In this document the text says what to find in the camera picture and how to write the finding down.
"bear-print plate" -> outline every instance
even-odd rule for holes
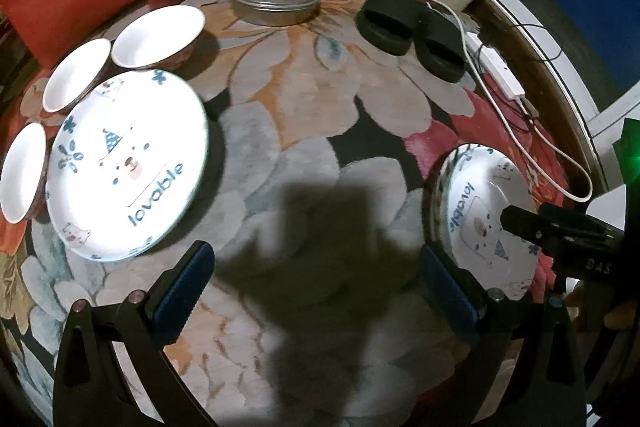
[[[536,211],[527,182],[507,156],[479,144],[458,147],[446,163],[441,242],[483,288],[520,299],[533,279],[538,247],[503,230],[500,213],[509,204]]]
[[[110,78],[76,105],[53,143],[45,195],[54,229],[94,261],[151,248],[190,204],[208,140],[202,103],[178,76]]]

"lovable text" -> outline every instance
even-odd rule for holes
[[[471,185],[471,183],[467,182],[466,183],[466,187],[465,187],[465,191],[460,195],[460,200],[458,201],[458,204],[456,205],[453,214],[451,215],[451,218],[449,219],[449,232],[453,232],[455,227],[459,227],[460,223],[459,220],[460,218],[464,215],[462,213],[462,211],[465,208],[465,200],[467,200],[469,198],[469,195],[471,194],[471,192],[475,190],[475,188],[473,188],[473,186]]]
[[[151,210],[151,206],[153,205],[154,201],[158,201],[162,197],[164,192],[169,187],[171,187],[171,184],[172,182],[175,181],[176,176],[182,174],[182,164],[178,163],[178,165],[174,167],[173,172],[171,171],[171,169],[167,169],[166,173],[169,175],[169,177],[165,178],[161,182],[156,182],[156,185],[158,185],[158,188],[156,188],[151,193],[151,195],[149,195],[148,203],[141,204],[140,205],[141,208],[136,210],[133,216],[127,216],[129,217],[130,222],[133,223],[134,227],[136,227],[138,223],[145,218],[145,211],[148,212]]]

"floral rug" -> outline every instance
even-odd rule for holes
[[[562,196],[527,168],[470,76],[448,84],[413,51],[393,57],[362,39],[353,18],[364,1],[322,0],[318,17],[287,28],[238,20],[227,0],[202,6],[205,31],[176,73],[204,102],[209,161],[190,210],[152,251],[92,263],[65,248],[46,215],[19,225],[0,216],[0,322],[48,424],[72,302],[148,289],[195,239],[213,245],[216,273],[165,352],[222,427],[398,427],[452,376],[468,347],[417,280],[424,180],[454,147],[480,142],[516,162],[537,204]],[[42,110],[48,74],[2,115],[3,153],[26,122],[49,137],[63,123]],[[553,152],[502,108],[565,184]],[[179,123],[180,108],[168,118]],[[536,298],[552,282],[540,254]],[[157,417],[116,350],[141,409]]]

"screw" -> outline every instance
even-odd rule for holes
[[[489,288],[486,294],[494,302],[500,302],[504,299],[504,292],[500,288]]]
[[[553,295],[549,297],[549,304],[551,304],[554,308],[562,308],[562,299]]]
[[[127,301],[131,304],[139,304],[145,299],[146,293],[144,290],[133,290],[129,296],[127,296]]]
[[[71,311],[74,311],[76,313],[81,312],[86,308],[87,304],[89,303],[86,301],[86,299],[78,299],[76,302],[71,304]]]

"charger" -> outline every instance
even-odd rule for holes
[[[472,32],[466,33],[465,42],[473,56],[477,56],[478,50],[482,48],[482,51],[480,51],[481,62],[509,100],[521,100],[524,98],[525,93],[522,85],[511,73],[511,70],[496,50],[483,46],[478,35]]]

